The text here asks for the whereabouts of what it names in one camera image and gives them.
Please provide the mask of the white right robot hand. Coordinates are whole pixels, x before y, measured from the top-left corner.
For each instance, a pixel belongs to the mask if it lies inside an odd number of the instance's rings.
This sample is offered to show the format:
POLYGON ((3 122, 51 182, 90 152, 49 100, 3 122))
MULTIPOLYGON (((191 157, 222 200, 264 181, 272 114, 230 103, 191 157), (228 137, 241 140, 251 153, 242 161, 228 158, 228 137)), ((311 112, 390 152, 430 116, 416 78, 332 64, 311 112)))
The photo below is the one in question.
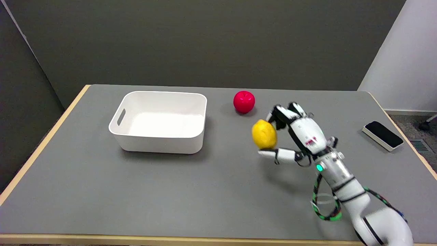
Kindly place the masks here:
POLYGON ((326 138, 320 126, 312 118, 312 114, 306 113, 296 102, 289 103, 287 108, 275 105, 266 120, 273 126, 275 132, 287 128, 290 137, 299 149, 259 148, 260 156, 274 160, 277 165, 299 163, 308 158, 307 166, 310 166, 313 160, 337 147, 338 138, 334 136, 326 138))

